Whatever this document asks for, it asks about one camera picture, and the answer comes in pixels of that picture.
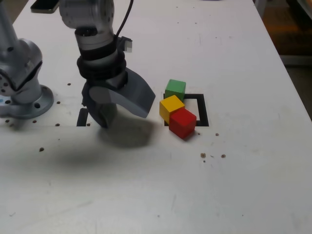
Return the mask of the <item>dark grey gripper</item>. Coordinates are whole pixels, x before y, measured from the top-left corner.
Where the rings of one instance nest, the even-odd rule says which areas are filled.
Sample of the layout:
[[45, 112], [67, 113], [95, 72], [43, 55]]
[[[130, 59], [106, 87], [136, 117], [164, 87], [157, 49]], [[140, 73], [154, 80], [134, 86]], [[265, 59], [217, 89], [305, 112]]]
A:
[[148, 83], [126, 68], [86, 70], [82, 105], [102, 128], [109, 128], [117, 115], [117, 105], [135, 116], [146, 118], [155, 99]]

